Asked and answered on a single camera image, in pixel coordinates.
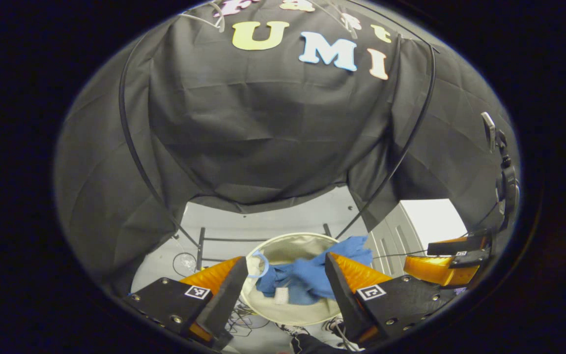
laundry basket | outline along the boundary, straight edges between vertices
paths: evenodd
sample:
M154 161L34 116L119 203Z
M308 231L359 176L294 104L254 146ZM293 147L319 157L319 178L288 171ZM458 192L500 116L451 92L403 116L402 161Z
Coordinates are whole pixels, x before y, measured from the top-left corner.
M250 275L263 273L266 264L290 264L299 258L310 260L336 244L337 240L320 234L294 233L274 237L253 249L246 257ZM267 259L265 262L256 252ZM242 287L242 300L256 313L267 320L283 325L314 325L340 314L335 300L321 298L312 305L274 303L273 297L266 297L256 289L258 278L249 277Z

black fabric tent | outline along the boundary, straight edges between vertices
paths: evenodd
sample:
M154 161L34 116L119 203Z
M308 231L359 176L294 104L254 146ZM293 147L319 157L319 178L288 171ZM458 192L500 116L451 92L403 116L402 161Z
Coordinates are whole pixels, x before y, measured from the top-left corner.
M143 257L175 234L165 209L178 221L187 202L253 213L294 206L338 185L347 185L362 208L402 151L427 96L429 47L400 36L403 29L389 20L372 20L354 2L339 10L360 20L355 39L332 17L335 7L305 12L280 5L253 2L224 16L222 33L172 17L105 63L74 101L55 158L58 212L81 265L114 295L124 295ZM215 12L202 6L188 13L215 21ZM254 40L265 40L270 21L289 23L276 47L233 45L234 24L259 22ZM391 43L370 25L384 27ZM303 31L330 44L355 42L357 70L299 60ZM500 161L487 148L481 112L506 133L521 180L508 112L465 59L434 47L429 109L395 177L363 213L368 230L401 199L449 198L467 228L486 215L496 202ZM386 55L387 80L369 74L368 48ZM128 125L164 206L140 176L120 123L119 82L129 56ZM498 235L497 251L511 231Z

blue towel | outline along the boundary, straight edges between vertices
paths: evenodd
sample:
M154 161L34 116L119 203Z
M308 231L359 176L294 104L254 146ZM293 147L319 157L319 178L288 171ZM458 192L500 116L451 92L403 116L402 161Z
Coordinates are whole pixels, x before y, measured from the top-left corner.
M329 279L324 273L324 258L327 252L355 260L366 266L372 262L372 251L364 248L366 236L354 236L334 244L312 260L295 260L292 264L270 265L270 269L256 283L256 289L266 297L274 297L276 287L287 284L289 303L311 305L321 298L334 298Z

shoe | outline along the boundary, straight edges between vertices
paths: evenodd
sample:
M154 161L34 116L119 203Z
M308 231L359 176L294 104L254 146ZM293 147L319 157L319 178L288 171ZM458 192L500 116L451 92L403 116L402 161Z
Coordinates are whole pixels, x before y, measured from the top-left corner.
M290 336L297 336L299 334L309 334L310 333L307 329L305 329L305 327L300 327L299 325L285 325L285 324L280 324L280 323L275 323L275 325L277 325L277 327L281 331L286 332Z
M333 334L335 334L336 336L340 336L340 332L338 332L337 329L335 329L335 327L337 325L340 325L341 323L344 322L344 319L342 318L342 315L337 315L336 317L328 320L328 321L324 321L323 325L322 325L322 330L323 331L327 331L327 332L331 332Z

white tag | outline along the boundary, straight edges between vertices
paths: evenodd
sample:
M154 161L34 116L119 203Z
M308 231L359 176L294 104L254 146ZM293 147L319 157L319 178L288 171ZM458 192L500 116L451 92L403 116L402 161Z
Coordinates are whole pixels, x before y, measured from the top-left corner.
M276 288L274 290L274 304L285 305L289 302L289 291L287 288Z

